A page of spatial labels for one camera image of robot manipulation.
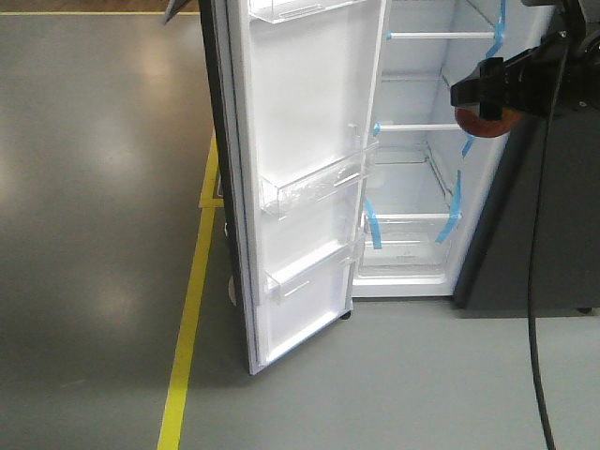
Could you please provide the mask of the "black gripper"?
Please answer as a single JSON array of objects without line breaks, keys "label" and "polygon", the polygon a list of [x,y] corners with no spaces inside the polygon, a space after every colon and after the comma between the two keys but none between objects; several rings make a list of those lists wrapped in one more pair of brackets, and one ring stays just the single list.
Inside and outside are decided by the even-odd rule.
[{"label": "black gripper", "polygon": [[500,118],[505,109],[542,118],[584,108],[597,110],[599,32],[580,41],[556,32],[512,58],[485,59],[452,85],[450,102],[481,118]]}]

